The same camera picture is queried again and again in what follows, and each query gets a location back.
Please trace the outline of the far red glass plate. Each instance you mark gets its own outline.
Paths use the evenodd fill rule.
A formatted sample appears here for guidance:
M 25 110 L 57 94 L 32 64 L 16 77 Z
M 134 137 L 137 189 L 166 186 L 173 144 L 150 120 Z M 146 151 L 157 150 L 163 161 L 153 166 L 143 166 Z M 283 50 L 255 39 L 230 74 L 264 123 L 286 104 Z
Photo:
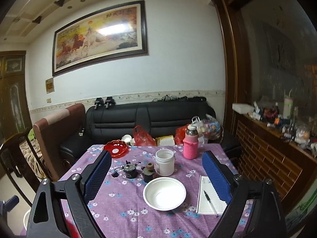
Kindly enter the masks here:
M 111 158 L 121 158 L 129 152 L 129 146 L 121 140 L 108 142 L 103 149 L 110 152 Z

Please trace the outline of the dark wooden chair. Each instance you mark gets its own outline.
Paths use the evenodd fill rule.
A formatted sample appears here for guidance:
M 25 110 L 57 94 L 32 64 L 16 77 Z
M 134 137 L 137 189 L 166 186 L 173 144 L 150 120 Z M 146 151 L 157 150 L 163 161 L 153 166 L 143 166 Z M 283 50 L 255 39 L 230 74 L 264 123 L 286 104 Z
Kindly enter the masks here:
M 39 180 L 39 178 L 37 178 L 36 174 L 29 166 L 28 161 L 25 159 L 23 152 L 20 149 L 19 145 L 22 139 L 24 139 L 29 145 L 29 148 L 31 149 L 31 153 L 34 156 L 35 161 L 38 163 L 40 169 L 44 172 L 45 178 L 47 178 L 51 182 L 53 180 L 51 174 L 38 157 L 36 150 L 34 149 L 34 147 L 31 144 L 31 141 L 28 138 L 30 130 L 30 128 L 26 128 L 23 132 L 16 133 L 9 139 L 4 140 L 1 145 L 1 154 L 3 154 L 5 150 L 9 151 L 10 156 L 13 157 L 13 161 L 16 163 L 16 167 L 19 173 L 23 176 L 23 178 L 25 179 L 27 184 L 32 188 L 32 190 L 36 193 L 41 181 Z

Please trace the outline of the brick-pattern counter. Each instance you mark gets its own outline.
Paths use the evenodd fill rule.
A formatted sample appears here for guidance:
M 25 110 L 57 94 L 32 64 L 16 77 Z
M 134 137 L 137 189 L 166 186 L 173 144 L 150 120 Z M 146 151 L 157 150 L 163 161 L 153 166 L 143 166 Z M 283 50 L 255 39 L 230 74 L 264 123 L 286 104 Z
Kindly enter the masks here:
M 289 213 L 315 181 L 316 159 L 248 115 L 237 114 L 235 120 L 242 147 L 238 172 L 249 180 L 272 179 L 283 211 Z

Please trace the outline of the white plastic jar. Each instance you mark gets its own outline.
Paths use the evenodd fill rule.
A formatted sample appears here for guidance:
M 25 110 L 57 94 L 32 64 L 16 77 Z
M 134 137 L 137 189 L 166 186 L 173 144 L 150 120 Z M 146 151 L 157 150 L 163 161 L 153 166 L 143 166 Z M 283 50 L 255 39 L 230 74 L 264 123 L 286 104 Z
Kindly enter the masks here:
M 173 151 L 160 149 L 155 155 L 155 171 L 162 177 L 171 176 L 174 173 L 175 157 Z

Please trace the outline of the black ballpoint pen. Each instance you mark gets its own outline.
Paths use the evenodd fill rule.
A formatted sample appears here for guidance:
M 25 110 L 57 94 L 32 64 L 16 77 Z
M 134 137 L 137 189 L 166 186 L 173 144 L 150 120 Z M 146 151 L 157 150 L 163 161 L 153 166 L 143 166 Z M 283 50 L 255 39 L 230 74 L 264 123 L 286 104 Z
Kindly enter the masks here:
M 206 197 L 206 199 L 207 199 L 208 203 L 210 204 L 211 209 L 212 209 L 212 210 L 213 210 L 213 212 L 214 212 L 214 215 L 215 215 L 216 217 L 218 217 L 219 215 L 218 215 L 218 213 L 217 213 L 217 211 L 216 211 L 216 209 L 215 209 L 214 205 L 212 204 L 212 201 L 211 201 L 211 199 L 210 199 L 209 195 L 207 194 L 207 192 L 206 192 L 205 190 L 204 190 L 204 195 L 205 195 L 205 197 Z

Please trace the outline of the red glass plate with sticker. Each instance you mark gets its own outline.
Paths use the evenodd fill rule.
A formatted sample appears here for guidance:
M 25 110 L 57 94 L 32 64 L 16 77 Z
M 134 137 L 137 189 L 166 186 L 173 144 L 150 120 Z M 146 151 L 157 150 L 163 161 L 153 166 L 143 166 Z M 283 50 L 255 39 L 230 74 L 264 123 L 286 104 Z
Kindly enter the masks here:
M 74 221 L 67 219 L 66 224 L 71 238 L 81 238 L 81 235 L 79 234 L 78 229 L 74 224 Z

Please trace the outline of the clear bag of toys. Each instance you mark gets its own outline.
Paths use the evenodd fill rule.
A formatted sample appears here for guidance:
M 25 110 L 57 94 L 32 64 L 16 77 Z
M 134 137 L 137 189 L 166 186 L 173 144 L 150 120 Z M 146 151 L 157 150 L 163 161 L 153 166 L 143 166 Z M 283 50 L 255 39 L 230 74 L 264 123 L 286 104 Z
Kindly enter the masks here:
M 217 119 L 209 114 L 200 119 L 198 116 L 192 118 L 192 124 L 197 128 L 198 136 L 208 140 L 217 140 L 221 136 L 221 125 Z

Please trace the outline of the small black clip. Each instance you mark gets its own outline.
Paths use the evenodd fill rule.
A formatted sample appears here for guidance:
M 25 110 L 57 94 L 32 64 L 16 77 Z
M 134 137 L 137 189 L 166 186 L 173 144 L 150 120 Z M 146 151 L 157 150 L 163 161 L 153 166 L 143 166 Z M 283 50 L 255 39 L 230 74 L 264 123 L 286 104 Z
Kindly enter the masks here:
M 113 178 L 117 178 L 117 177 L 119 176 L 119 174 L 118 174 L 117 171 L 114 171 L 114 172 L 111 174 L 111 176 L 112 176 Z

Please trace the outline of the black leather sofa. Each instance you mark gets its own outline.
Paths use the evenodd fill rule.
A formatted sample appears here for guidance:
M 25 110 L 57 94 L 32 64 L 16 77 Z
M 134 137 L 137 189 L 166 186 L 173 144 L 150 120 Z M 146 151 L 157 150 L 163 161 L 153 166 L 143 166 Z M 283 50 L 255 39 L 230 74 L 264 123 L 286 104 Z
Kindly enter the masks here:
M 135 126 L 141 126 L 152 138 L 174 135 L 176 129 L 191 123 L 194 116 L 201 119 L 209 114 L 216 117 L 215 110 L 206 101 L 159 101 L 122 105 L 93 106 L 85 115 L 83 126 L 59 145 L 59 155 L 69 165 L 92 145 L 105 145 L 122 136 L 133 135 Z

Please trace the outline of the red plastic bag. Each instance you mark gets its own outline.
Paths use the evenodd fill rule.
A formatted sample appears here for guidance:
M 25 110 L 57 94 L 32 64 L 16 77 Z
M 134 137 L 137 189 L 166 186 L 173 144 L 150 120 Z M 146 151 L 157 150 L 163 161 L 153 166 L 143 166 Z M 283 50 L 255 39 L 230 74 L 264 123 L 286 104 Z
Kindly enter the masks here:
M 135 146 L 156 146 L 155 140 L 147 133 L 142 126 L 137 125 L 133 129 Z

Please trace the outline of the framed horse painting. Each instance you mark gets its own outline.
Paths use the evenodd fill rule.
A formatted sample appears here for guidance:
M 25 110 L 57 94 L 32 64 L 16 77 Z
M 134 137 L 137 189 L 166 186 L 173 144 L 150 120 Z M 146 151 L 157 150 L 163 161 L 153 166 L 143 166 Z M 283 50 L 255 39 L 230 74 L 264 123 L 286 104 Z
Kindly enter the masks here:
M 146 54 L 145 1 L 117 4 L 86 14 L 55 31 L 52 75 Z

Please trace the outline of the large white foam bowl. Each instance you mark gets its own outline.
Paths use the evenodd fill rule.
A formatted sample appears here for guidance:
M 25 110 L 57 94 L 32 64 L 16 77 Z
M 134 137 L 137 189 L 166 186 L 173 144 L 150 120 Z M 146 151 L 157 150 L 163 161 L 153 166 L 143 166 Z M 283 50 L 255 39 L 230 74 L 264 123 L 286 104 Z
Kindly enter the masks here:
M 145 186 L 143 199 L 149 207 L 157 211 L 171 211 L 185 201 L 186 188 L 175 178 L 155 178 Z

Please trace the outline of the wooden cabinet with glass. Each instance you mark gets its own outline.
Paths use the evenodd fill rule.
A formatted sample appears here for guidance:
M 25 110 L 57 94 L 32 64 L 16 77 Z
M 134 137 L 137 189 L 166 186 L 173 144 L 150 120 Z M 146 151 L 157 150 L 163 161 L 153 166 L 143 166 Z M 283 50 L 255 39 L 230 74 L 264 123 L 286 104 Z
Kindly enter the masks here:
M 25 51 L 1 52 L 1 132 L 4 139 L 32 127 L 25 88 Z

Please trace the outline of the pink knit-sleeved bottle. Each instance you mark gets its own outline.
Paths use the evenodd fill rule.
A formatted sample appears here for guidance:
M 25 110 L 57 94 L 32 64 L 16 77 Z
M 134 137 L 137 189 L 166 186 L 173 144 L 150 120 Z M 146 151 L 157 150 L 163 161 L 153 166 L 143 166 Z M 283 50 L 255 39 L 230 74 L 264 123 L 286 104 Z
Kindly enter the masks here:
M 198 131 L 195 125 L 188 125 L 183 140 L 183 156 L 193 160 L 198 155 Z

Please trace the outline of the yellow wall notice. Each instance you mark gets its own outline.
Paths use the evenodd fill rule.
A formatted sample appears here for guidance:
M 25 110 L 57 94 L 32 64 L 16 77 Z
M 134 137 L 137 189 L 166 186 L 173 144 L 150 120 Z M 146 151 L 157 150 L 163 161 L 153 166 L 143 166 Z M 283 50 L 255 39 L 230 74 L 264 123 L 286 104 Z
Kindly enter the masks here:
M 53 77 L 45 81 L 45 87 L 46 87 L 46 93 L 52 93 L 55 91 Z

